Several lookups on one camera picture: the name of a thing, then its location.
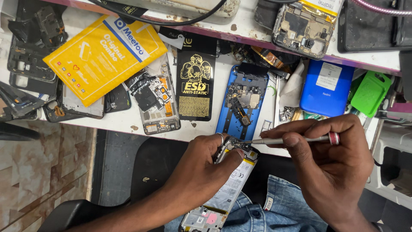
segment silver ring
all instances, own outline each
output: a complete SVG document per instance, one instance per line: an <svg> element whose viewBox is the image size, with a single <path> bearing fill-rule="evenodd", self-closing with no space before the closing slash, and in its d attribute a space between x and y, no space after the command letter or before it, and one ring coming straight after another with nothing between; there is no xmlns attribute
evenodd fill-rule
<svg viewBox="0 0 412 232"><path fill-rule="evenodd" d="M219 134L222 137L222 143L220 144L220 147L223 146L223 144L225 143L225 137L223 137L222 133L216 133Z"/></svg>

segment precision screwdriver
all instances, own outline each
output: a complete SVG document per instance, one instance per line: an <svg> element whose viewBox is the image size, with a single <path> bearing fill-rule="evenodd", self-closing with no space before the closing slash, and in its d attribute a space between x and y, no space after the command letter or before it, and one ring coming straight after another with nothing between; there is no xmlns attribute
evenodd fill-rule
<svg viewBox="0 0 412 232"><path fill-rule="evenodd" d="M303 136L303 138L305 138L305 140L308 142L330 141L331 145L339 145L339 134L336 132L329 132L328 134L322 135L316 139L308 139L305 136ZM266 145L283 144L283 139L282 138L277 138L277 139L264 138L264 139L250 140L250 141L244 141L244 142L239 142L239 143L266 144Z"/></svg>

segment right hand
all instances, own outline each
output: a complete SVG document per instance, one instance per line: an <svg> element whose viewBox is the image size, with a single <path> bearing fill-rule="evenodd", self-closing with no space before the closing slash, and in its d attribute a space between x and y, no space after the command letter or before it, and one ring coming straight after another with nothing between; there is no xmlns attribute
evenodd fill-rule
<svg viewBox="0 0 412 232"><path fill-rule="evenodd" d="M302 137L318 138L330 131L339 133L339 145L308 144ZM283 138L284 145L269 147L289 151L303 197L331 227L336 231L374 231L358 208L374 162L356 115L293 121L264 131L261 137Z"/></svg>

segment green plastic tray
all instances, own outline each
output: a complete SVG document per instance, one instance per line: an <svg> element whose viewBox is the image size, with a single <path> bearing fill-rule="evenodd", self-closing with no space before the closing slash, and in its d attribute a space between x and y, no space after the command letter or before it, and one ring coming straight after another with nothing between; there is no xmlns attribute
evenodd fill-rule
<svg viewBox="0 0 412 232"><path fill-rule="evenodd" d="M368 71L351 104L371 118L378 110L390 86L391 80L385 74Z"/></svg>

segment denim jeans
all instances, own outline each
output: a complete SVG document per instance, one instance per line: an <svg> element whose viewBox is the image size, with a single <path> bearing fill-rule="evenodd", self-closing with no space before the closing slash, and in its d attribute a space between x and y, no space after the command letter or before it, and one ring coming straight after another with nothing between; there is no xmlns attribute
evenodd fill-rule
<svg viewBox="0 0 412 232"><path fill-rule="evenodd" d="M177 232L183 215L164 225ZM307 204L300 188L269 175L264 209L240 193L222 232L325 232L328 225Z"/></svg>

